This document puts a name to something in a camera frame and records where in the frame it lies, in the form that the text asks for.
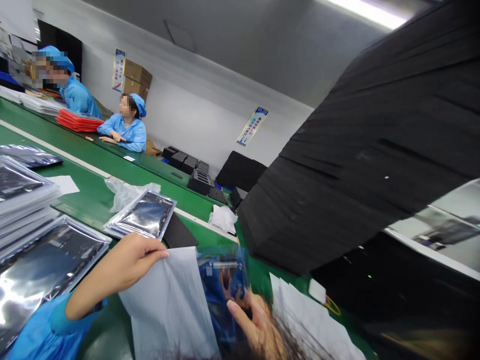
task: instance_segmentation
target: hand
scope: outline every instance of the hand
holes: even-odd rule
[[[246,302],[249,303],[253,315],[252,320],[233,300],[229,300],[226,305],[245,333],[250,348],[259,354],[265,354],[267,360],[286,359],[284,343],[272,321],[269,307],[259,295],[249,292],[245,295],[246,297],[248,297]]]
[[[104,141],[104,142],[106,142],[106,143],[112,143],[112,144],[116,144],[116,143],[117,143],[114,139],[112,139],[112,138],[110,138],[110,137],[108,137],[108,136],[100,136],[99,139],[102,140],[102,141]]]
[[[81,281],[66,303],[65,315],[78,320],[106,297],[130,288],[169,253],[160,240],[136,232],[125,236]]]
[[[120,141],[126,141],[118,132],[116,131],[110,131],[110,136],[115,140],[117,143]]]

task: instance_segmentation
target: gray ceiling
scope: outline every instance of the gray ceiling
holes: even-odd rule
[[[84,0],[316,107],[350,61],[388,31],[325,0]],[[435,0],[370,0],[409,19]]]

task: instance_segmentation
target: hair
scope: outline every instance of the hair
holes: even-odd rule
[[[137,103],[135,102],[134,98],[130,96],[129,93],[123,93],[121,95],[121,97],[127,97],[128,98],[128,106],[130,107],[130,110],[135,110],[136,113],[135,113],[135,119],[140,119],[140,111],[139,111],[139,107],[137,106]]]

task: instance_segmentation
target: white wall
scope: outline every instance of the white wall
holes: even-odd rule
[[[232,150],[269,166],[313,111],[81,1],[35,0],[34,9],[83,42],[82,82],[112,111],[119,106],[112,90],[115,48],[151,72],[144,119],[149,136],[157,146],[173,145],[208,162],[211,176]],[[236,144],[258,106],[270,111],[268,117],[247,147]]]
[[[32,0],[0,0],[0,9],[0,27],[33,43],[37,41]]]

